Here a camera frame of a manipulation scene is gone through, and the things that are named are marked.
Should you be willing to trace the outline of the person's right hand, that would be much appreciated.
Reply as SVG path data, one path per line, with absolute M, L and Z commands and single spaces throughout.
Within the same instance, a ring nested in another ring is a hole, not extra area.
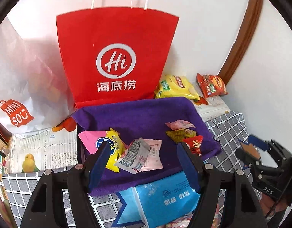
M 265 195 L 264 193 L 262 193 L 261 195 L 261 200 L 260 200 L 260 206 L 263 210 L 264 215 L 267 215 L 267 213 L 270 211 L 270 209 L 272 209 L 271 213 L 269 214 L 269 216 L 273 215 L 273 212 L 275 211 L 276 213 L 285 210 L 288 205 L 286 200 L 282 200 L 280 201 L 275 208 L 273 208 L 274 206 L 274 201 L 267 195 Z

